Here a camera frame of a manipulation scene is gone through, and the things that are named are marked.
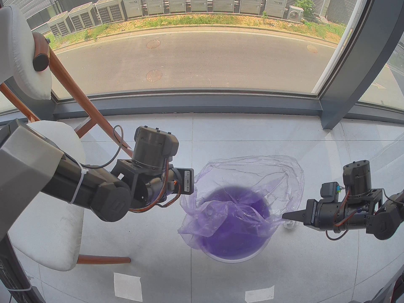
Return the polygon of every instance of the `piece of paper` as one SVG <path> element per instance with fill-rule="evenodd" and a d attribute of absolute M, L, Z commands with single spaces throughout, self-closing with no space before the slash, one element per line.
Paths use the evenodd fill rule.
<path fill-rule="evenodd" d="M 115 296 L 143 302 L 140 277 L 114 273 Z"/>
<path fill-rule="evenodd" d="M 274 298 L 275 285 L 270 288 L 263 288 L 261 290 L 248 290 L 246 291 L 246 302 L 260 302 L 263 300 L 272 300 Z"/>

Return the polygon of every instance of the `robotic arm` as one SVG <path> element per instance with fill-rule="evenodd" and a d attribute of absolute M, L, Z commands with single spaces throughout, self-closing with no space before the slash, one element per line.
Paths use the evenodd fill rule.
<path fill-rule="evenodd" d="M 338 202 L 338 196 L 344 188 L 337 182 L 324 183 L 320 201 L 308 199 L 306 209 L 284 213 L 282 218 L 326 231 L 330 240 L 341 239 L 351 229 L 366 229 L 367 234 L 373 234 L 379 240 L 390 238 L 404 221 L 404 191 L 390 198 L 386 195 L 388 200 L 383 204 L 384 189 L 372 189 L 367 160 L 345 165 L 343 181 L 346 195 L 341 202 Z M 330 230 L 344 233 L 331 238 Z"/>
<path fill-rule="evenodd" d="M 180 194 L 193 193 L 194 170 L 169 164 L 179 147 L 173 134 L 141 126 L 134 140 L 132 159 L 119 159 L 111 173 L 90 168 L 83 175 L 52 141 L 18 120 L 10 122 L 0 130 L 0 208 L 6 208 L 0 215 L 0 239 L 40 191 L 111 222 L 128 211 L 166 208 Z M 174 199 L 161 205 L 172 193 Z"/>

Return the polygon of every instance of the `white cushion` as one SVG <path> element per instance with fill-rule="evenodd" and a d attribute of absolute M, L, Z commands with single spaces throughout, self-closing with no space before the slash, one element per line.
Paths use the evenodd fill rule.
<path fill-rule="evenodd" d="M 33 69 L 35 43 L 25 17 L 16 6 L 5 6 L 0 8 L 0 24 L 0 83 L 13 76 L 27 96 L 50 99 L 51 70 Z"/>
<path fill-rule="evenodd" d="M 83 145 L 72 127 L 56 121 L 36 121 L 28 125 L 85 163 Z M 54 270 L 67 271 L 77 263 L 83 217 L 82 207 L 41 192 L 8 234 L 13 245 L 32 260 Z"/>

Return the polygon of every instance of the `manhole cover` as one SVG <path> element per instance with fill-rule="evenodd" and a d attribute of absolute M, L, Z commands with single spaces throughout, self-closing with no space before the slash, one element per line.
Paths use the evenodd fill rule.
<path fill-rule="evenodd" d="M 307 45 L 307 49 L 312 53 L 315 53 L 315 54 L 318 53 L 317 48 L 315 48 L 313 45 Z"/>
<path fill-rule="evenodd" d="M 155 81 L 158 81 L 162 76 L 163 76 L 162 72 L 160 72 L 158 69 L 154 69 L 153 71 L 150 71 L 146 75 L 146 79 L 149 82 L 155 82 Z"/>
<path fill-rule="evenodd" d="M 160 41 L 158 39 L 150 40 L 147 44 L 149 49 L 153 49 L 160 46 Z"/>

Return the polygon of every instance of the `translucent plastic bag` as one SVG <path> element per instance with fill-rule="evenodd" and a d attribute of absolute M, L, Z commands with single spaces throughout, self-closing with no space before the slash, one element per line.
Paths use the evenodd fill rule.
<path fill-rule="evenodd" d="M 209 162 L 181 197 L 185 243 L 221 261 L 258 254 L 303 195 L 304 175 L 289 156 L 249 156 Z"/>

